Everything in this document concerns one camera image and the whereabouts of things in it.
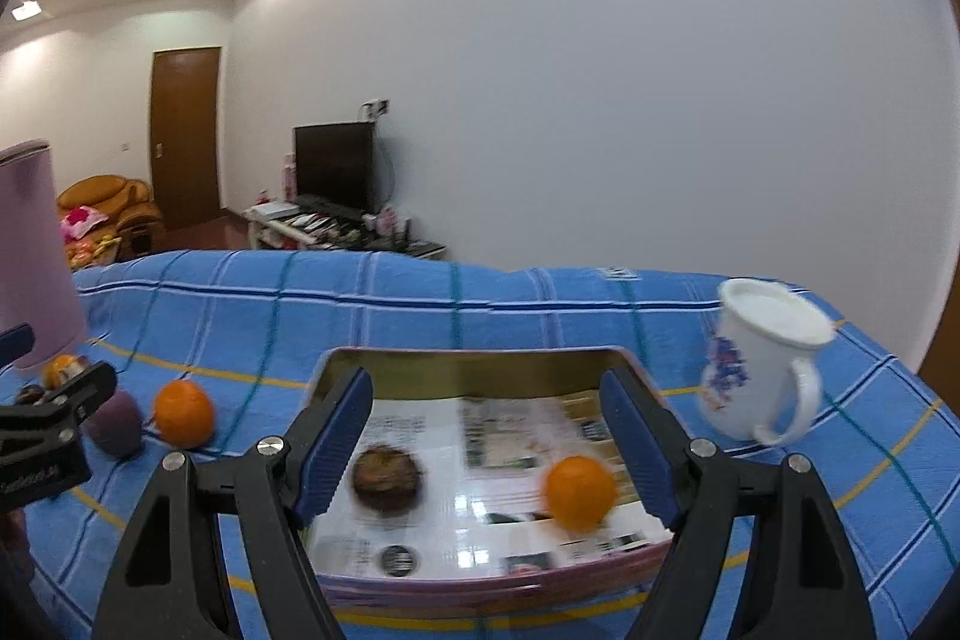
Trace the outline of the purple sweet potato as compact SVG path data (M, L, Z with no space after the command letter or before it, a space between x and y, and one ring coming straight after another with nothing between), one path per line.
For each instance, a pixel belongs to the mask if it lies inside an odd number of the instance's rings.
M117 390L85 420L83 431L101 452L128 458L142 448L143 414L130 393Z

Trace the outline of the dark brown mangosteen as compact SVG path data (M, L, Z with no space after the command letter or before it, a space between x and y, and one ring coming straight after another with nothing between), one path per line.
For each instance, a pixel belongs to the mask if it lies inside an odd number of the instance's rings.
M420 497L421 470L415 458L391 445L366 448L352 468L352 489L358 502L381 513L410 510Z

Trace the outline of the small orange near kettle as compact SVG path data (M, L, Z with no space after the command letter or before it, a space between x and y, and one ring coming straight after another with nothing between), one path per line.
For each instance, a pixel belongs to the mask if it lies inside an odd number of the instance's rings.
M48 392L55 392L70 380L82 375L88 367L89 360L85 356L59 354L44 365L41 381Z

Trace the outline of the pink electric kettle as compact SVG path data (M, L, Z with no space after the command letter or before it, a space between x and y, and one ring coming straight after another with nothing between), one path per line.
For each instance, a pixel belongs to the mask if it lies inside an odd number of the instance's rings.
M23 377L39 374L86 338L80 294L68 268L46 140L2 151L2 331L28 325L31 349L3 357Z

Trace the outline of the blue plaid tablecloth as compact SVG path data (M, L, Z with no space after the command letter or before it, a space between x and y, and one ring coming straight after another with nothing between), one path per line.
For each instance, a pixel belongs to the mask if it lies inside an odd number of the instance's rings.
M640 359L692 435L709 435L695 385L721 276L619 268L524 269L394 253L179 250L78 271L86 352L149 411L174 378L217 408L213 450L242 453L295 417L336 347L619 346ZM800 286L839 325L818 354L825 408L796 447L846 526L878 638L908 638L958 565L958 417L889 349ZM32 589L64 638L89 638L125 520L161 456L116 461L86 445L93 477L26 509ZM644 594L490 619L337 615L348 638L623 638Z

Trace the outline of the white floral mug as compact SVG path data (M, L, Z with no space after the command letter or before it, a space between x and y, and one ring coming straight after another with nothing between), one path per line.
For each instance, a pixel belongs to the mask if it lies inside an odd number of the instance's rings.
M835 339L833 320L781 283L732 278L718 296L721 312L698 388L701 415L739 442L797 442L822 403L815 358Z

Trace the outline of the white tv stand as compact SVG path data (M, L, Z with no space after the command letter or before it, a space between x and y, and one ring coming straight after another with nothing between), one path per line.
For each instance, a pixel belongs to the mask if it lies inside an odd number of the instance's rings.
M446 245L414 239L407 227L395 226L390 236L381 236L374 216L350 220L304 211L293 203L265 202L249 206L242 217L252 250L392 252L420 260L443 260L448 255Z

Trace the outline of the pink metal tin tray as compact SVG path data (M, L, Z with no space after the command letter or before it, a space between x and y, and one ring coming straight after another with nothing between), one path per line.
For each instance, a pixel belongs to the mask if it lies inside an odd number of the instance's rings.
M334 608L509 612L656 578L669 530L646 512L599 408L605 372L643 378L628 351L340 347L317 364L309 401L358 369L373 379L373 409L356 448L402 450L421 486L410 509L381 512L340 481L306 534ZM602 525L583 536L556 525L542 495L545 473L568 456L603 464L617 486Z

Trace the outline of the brown wooden door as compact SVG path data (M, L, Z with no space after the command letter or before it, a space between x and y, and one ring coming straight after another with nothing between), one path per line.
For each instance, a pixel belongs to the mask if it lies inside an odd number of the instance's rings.
M155 202L167 230L220 216L218 78L220 47L153 55L149 160Z

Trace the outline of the printed paper liner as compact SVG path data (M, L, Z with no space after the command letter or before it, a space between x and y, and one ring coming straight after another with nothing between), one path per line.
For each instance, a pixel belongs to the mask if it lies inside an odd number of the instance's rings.
M314 520L308 554L324 576L359 580L477 580L556 570L669 541L636 495L596 392L545 398L378 399L356 448L407 450L420 466L418 502L368 509L343 479ZM597 530L551 520L542 481L568 456L600 461L619 497Z

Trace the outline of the black television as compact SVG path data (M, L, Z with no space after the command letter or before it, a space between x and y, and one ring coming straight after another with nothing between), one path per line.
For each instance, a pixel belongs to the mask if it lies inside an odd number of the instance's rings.
M298 197L319 198L353 211L374 208L374 125L371 122L295 127L293 152Z

